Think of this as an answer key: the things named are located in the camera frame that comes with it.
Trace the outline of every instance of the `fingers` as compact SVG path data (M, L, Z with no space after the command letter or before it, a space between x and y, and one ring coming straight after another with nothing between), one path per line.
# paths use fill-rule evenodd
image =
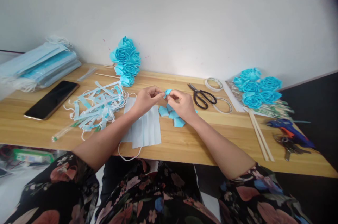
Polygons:
M162 93L159 93L158 95L152 97L152 99L156 102L160 101L163 97L165 96L165 93L162 92Z
M185 95L185 93L183 93L182 91L174 89L170 92L169 95L170 95L170 97L172 97L174 99L177 99L177 98L182 99L182 97Z
M169 95L167 95L167 101L168 101L168 103L169 103L169 105L171 107L174 107L174 106L177 105L177 103L175 102L175 100L171 96L169 96Z
M155 92L163 93L163 91L158 86L151 86L151 87L147 87L146 89L150 95L155 94Z

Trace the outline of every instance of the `tape roll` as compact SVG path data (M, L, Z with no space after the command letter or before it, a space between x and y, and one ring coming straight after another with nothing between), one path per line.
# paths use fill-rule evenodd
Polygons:
M217 100L225 101L225 102L229 105L229 108L230 108L229 112L223 112L223 111L220 111L220 110L216 107L216 105L213 104L212 106L214 106L214 108L215 108L219 113L222 113L222 114L230 114L230 113L232 112L232 105L231 105L231 103L230 103L228 100L226 100L226 99L224 99L224 98L221 98L221 97L217 97L216 99L217 99Z
M211 81L216 82L220 88L214 88L214 87L210 86L210 84L208 83L208 80L211 80ZM207 88L209 88L209 89L212 90L212 91L218 92L218 91L221 91L221 90L223 89L223 84L222 84L222 82L221 82L220 80L217 80L216 78L207 78L207 79L204 81L204 84L205 84L205 86L206 86Z

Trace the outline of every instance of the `phone screen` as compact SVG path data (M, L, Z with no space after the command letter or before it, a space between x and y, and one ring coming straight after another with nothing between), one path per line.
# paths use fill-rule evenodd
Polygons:
M55 88L33 105L24 116L44 120L50 117L56 109L79 87L77 83L61 81Z

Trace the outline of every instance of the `wooden stick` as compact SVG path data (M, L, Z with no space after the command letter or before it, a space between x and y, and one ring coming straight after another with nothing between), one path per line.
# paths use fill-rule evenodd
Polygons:
M265 149L266 149L267 152L268 152L268 156L269 156L270 160L274 162L275 159L274 159L274 157L272 156L272 154L271 154L271 152L270 152L270 148L269 148L267 142L265 141L265 138L264 138L264 136L263 136L263 133L262 133L262 131L261 131L261 128L259 127L258 122L257 122L257 120L256 120L256 118L255 118L255 116L254 116L253 113L252 113L252 116L253 116L254 121L255 121L255 123L256 123L256 127L257 127L257 130L258 130L258 133L260 134L261 139L262 139L262 141L263 141L263 145L264 145Z
M256 123L255 123L255 117L254 117L254 115L253 115L251 109L249 109L249 116L250 116L250 120L251 120L253 129L255 130L255 133L256 133L256 136L257 136L257 139L258 139L258 142L259 142L259 146L261 147L261 151L262 151L264 160L265 160L265 161L269 161L269 158L268 158L267 153L266 153L266 151L265 151L265 148L264 148L262 139L261 139L261 137L260 137L260 135L259 135L259 132L258 132L258 130L257 130Z
M120 77L116 77L116 76L112 76L112 75L107 75L107 74L98 74L96 73L97 75L102 75L102 76L107 76L107 77L111 77L111 78L117 78L119 79Z

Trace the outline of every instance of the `black scissor handle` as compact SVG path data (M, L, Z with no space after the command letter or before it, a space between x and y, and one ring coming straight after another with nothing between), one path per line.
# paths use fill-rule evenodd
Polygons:
M209 92L206 92L206 91L203 91L203 90L200 90L200 92L201 92L201 94L205 97L205 99L207 99L210 103L212 103L212 104L216 104L216 103L217 103L217 99L216 99L216 97L215 97L213 94L211 94L211 93L209 93ZM214 100L212 101L212 100L210 100L209 98L207 98L206 95L205 95L204 93L210 95Z
M207 108L209 108L209 105L205 102L205 100L203 100L201 97L199 97L199 96L197 95L197 93L198 93L197 91L194 92L194 101L195 101L196 105L199 106L200 108L206 110ZM200 100L202 101L202 103L204 103L205 107L201 106L201 105L197 102L196 97L198 97L198 99L200 99Z

